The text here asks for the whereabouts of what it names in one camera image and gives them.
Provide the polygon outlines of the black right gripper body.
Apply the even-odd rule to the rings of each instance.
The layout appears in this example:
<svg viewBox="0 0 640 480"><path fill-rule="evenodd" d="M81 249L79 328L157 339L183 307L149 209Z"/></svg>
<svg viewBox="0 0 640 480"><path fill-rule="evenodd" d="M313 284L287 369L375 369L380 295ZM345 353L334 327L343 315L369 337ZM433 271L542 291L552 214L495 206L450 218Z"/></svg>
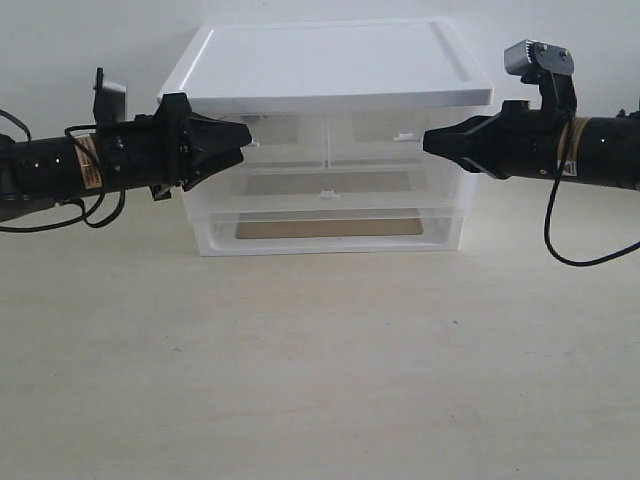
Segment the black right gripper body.
<svg viewBox="0 0 640 480"><path fill-rule="evenodd" d="M478 127L478 144L467 156L491 155L500 178L550 178L557 170L560 137L570 114L549 115L525 100L506 100L498 114Z"/></svg>

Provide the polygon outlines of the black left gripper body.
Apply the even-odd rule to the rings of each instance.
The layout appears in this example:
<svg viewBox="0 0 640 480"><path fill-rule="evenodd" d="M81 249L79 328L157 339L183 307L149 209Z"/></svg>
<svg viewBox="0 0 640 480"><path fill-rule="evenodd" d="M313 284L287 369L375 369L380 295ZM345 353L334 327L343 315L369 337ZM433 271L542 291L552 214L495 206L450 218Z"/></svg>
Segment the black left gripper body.
<svg viewBox="0 0 640 480"><path fill-rule="evenodd" d="M98 158L109 192L149 187L164 191L179 183L181 144L192 109L184 93L163 96L153 115L97 128Z"/></svg>

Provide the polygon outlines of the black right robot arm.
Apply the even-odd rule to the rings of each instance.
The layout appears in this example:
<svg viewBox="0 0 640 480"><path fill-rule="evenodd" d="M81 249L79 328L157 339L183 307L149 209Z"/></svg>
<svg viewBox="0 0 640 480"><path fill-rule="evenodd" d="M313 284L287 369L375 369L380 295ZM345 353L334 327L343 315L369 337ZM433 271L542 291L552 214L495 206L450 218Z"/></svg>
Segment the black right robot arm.
<svg viewBox="0 0 640 480"><path fill-rule="evenodd" d="M575 117L508 100L494 116L473 116L428 130L423 150L469 173L635 190L639 186L639 115Z"/></svg>

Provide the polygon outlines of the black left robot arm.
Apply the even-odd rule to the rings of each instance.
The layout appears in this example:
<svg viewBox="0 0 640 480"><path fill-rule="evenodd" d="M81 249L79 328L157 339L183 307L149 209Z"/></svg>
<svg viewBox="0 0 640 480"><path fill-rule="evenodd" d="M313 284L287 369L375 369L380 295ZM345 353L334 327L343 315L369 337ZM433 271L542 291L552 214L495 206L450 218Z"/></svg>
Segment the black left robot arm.
<svg viewBox="0 0 640 480"><path fill-rule="evenodd" d="M84 197L147 188L154 200L192 190L243 162L252 141L242 123L193 112L166 94L152 115L102 123L62 137L1 142L1 218L13 220Z"/></svg>

